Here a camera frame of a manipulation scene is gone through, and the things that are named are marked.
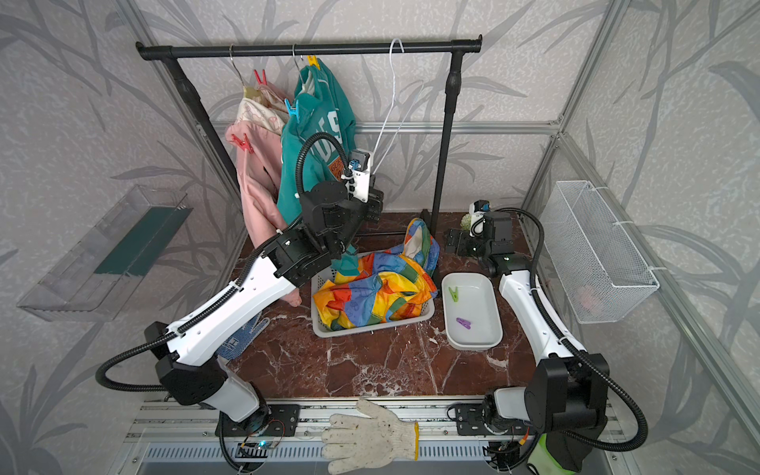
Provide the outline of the rainbow striped jacket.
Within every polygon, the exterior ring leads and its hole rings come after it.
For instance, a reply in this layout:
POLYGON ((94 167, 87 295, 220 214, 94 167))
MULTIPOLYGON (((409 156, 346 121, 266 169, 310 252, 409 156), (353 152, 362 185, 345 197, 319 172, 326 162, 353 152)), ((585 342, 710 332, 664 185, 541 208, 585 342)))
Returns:
POLYGON ((418 318, 439 293, 431 275, 440 254, 420 218, 409 223, 401 245, 362 256, 350 249, 332 261, 334 277, 312 297, 319 322, 336 332, 418 318))

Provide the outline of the purple clothespin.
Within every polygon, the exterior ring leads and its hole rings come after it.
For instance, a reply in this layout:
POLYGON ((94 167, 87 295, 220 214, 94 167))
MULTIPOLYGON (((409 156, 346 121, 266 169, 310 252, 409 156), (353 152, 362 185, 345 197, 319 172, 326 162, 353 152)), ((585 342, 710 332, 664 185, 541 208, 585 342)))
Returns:
POLYGON ((470 330, 471 329, 471 322, 469 322, 469 321, 467 321, 465 319, 461 319, 461 318, 456 318, 455 320, 456 320, 457 324, 460 324, 466 330, 470 330))

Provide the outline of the blue clothespin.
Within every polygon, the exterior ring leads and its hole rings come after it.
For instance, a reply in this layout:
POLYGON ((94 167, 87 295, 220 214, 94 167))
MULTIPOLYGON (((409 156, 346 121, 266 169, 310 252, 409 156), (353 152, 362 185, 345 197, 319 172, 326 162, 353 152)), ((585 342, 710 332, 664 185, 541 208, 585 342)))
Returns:
POLYGON ((298 102, 296 100, 289 101, 288 99, 284 100, 284 105, 286 107, 287 113, 290 117, 294 118, 296 121, 300 120, 300 112, 298 109, 298 102))

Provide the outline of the yellow clothespin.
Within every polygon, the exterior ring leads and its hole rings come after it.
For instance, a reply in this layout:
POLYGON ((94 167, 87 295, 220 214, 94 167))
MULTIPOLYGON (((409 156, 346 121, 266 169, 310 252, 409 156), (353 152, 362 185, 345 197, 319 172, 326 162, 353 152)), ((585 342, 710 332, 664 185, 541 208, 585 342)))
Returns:
POLYGON ((320 69, 321 68, 320 61, 319 61, 318 57, 314 57, 314 55, 309 55, 307 57, 307 63, 309 65, 309 67, 316 67, 316 69, 320 69))

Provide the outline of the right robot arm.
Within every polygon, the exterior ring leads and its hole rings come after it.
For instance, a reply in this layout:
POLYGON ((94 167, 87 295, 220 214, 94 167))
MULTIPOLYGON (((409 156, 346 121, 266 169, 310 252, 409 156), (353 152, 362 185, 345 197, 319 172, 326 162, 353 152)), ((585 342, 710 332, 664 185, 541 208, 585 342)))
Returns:
POLYGON ((607 360, 585 350, 572 336, 547 298, 538 279, 539 249, 532 255, 515 250, 513 221, 529 219, 545 236, 532 213, 514 207, 492 209, 486 200, 471 204, 459 229, 446 234, 445 249, 477 259, 498 279, 499 292, 518 318, 536 360, 532 380, 524 387, 489 391, 480 406, 458 404, 455 421, 459 435, 507 435, 507 443, 483 448, 498 472, 510 471, 541 448, 554 466, 576 473, 594 449, 631 452, 642 447, 649 426, 637 402, 610 375, 607 360), (635 434, 626 441, 602 441, 607 403, 616 394, 636 421, 635 434))

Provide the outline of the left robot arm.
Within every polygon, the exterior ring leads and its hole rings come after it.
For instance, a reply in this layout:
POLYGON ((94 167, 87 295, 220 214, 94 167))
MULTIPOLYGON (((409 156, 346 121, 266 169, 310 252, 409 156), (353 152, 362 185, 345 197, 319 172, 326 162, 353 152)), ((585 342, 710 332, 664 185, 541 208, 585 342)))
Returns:
POLYGON ((314 134, 304 142, 295 173, 301 215, 258 247, 239 278, 210 301, 170 325, 154 323, 146 331, 145 344, 104 362, 95 375, 99 385, 121 392, 166 392, 183 406, 208 406, 219 411, 221 423, 231 422, 243 433, 268 424, 271 413, 263 397, 219 360, 218 348, 255 315, 341 257, 363 222, 378 221, 383 208, 382 192, 370 181, 357 183, 346 151, 329 133, 314 134), (344 172, 338 180, 306 189, 306 158, 318 142, 334 146, 344 172), (158 359, 158 384, 128 384, 108 377, 112 367, 144 352, 158 359))

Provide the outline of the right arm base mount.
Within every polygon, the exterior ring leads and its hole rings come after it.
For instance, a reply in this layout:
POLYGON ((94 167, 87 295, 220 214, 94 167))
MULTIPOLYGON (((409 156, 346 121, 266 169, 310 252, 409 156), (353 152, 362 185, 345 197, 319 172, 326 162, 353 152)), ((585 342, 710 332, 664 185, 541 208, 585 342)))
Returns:
POLYGON ((493 435, 485 424, 481 404, 455 403, 446 409, 445 415, 455 424, 457 435, 461 437, 493 435))

